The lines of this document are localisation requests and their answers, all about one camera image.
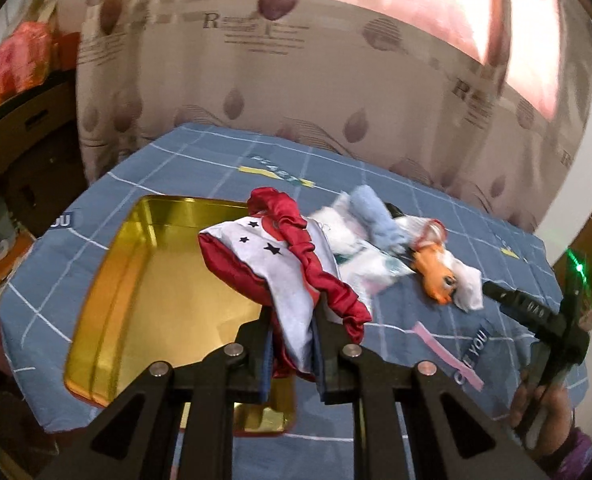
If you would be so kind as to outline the right hand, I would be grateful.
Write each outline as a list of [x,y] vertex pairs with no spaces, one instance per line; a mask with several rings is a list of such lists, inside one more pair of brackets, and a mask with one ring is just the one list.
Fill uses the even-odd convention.
[[523,420],[531,401],[537,404],[537,417],[530,428],[532,437],[524,440],[528,455],[533,460],[550,456],[563,446],[572,430],[572,404],[563,384],[528,387],[529,373],[520,373],[518,385],[509,411],[508,423],[515,429]]

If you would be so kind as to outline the purple patterned sleeve forearm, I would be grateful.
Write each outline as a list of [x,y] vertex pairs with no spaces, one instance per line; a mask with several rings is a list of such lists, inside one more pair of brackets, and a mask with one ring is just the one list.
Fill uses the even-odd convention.
[[591,438],[579,428],[573,428],[563,445],[540,464],[551,479],[577,480],[591,461]]

